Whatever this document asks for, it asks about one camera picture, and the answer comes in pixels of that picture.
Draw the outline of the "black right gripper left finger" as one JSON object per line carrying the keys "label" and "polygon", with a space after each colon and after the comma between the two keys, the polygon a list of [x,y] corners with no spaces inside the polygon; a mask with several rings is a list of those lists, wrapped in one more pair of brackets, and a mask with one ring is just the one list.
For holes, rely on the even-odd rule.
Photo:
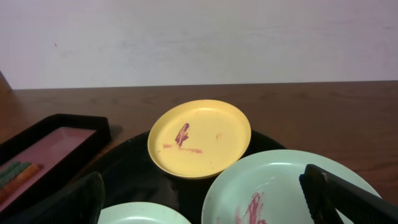
{"label": "black right gripper left finger", "polygon": [[92,172],[3,224],[97,224],[105,200],[101,174]]}

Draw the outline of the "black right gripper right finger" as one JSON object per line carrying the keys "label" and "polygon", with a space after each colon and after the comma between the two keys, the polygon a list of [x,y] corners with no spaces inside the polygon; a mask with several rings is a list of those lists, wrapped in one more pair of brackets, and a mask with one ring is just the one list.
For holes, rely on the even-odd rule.
{"label": "black right gripper right finger", "polygon": [[342,213],[354,224],[397,224],[397,205],[314,165],[299,176],[315,224],[343,224]]}

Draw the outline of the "mint green plate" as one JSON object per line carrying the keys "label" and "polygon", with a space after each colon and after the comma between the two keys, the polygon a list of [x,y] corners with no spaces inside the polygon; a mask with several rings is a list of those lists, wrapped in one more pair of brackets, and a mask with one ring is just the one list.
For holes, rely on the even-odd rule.
{"label": "mint green plate", "polygon": [[205,197],[201,223],[312,223],[299,182],[308,164],[377,193],[358,174],[327,157],[288,149],[258,152],[216,178]]}

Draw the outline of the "orange green sponge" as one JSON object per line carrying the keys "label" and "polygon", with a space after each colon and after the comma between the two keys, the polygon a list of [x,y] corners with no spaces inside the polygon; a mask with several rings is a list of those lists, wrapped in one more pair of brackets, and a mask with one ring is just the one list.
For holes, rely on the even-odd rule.
{"label": "orange green sponge", "polygon": [[1,171],[1,203],[4,203],[18,188],[23,186],[42,169],[31,162],[14,161]]}

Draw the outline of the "light green plate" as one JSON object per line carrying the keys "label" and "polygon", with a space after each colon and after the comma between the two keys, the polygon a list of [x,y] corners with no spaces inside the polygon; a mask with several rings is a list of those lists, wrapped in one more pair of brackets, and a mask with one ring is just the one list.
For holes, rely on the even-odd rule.
{"label": "light green plate", "polygon": [[102,209],[98,224],[191,224],[183,215],[158,203],[129,202]]}

